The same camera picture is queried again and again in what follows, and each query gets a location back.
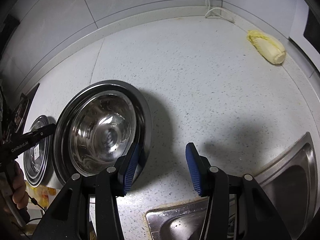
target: white wall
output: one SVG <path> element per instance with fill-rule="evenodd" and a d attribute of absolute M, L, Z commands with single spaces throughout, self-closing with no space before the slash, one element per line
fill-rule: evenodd
<path fill-rule="evenodd" d="M 289 37 L 297 0 L 223 0 L 223 7 L 248 19 L 253 14 Z"/>
<path fill-rule="evenodd" d="M 0 62 L 4 92 L 20 93 L 31 77 L 67 46 L 116 20 L 160 8 L 203 5 L 204 0 L 18 0 L 20 20 Z M 221 0 L 212 0 L 221 6 Z"/>

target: stainless steel sink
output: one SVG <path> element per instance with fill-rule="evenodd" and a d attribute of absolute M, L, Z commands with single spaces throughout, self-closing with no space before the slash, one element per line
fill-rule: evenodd
<path fill-rule="evenodd" d="M 317 197 L 317 167 L 311 135 L 307 132 L 255 176 L 279 212 L 292 239 L 312 220 Z M 233 239 L 236 207 L 229 202 L 228 239 Z M 202 198 L 168 209 L 151 210 L 146 218 L 153 240 L 199 240 L 208 200 Z"/>

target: speckled white countertop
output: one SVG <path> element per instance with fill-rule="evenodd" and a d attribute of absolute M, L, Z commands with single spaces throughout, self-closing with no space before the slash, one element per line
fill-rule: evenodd
<path fill-rule="evenodd" d="M 299 69 L 290 57 L 283 66 L 269 64 L 244 30 L 224 20 L 139 25 L 96 41 L 47 73 L 25 130 L 41 114 L 57 120 L 89 84 L 118 79 L 138 88 L 153 117 L 152 148 L 132 190 L 117 203 L 125 239 L 148 239 L 146 211 L 197 197 L 185 160 L 188 142 L 238 176 L 257 172 L 306 131 L 319 149 L 314 117 L 286 64 Z"/>

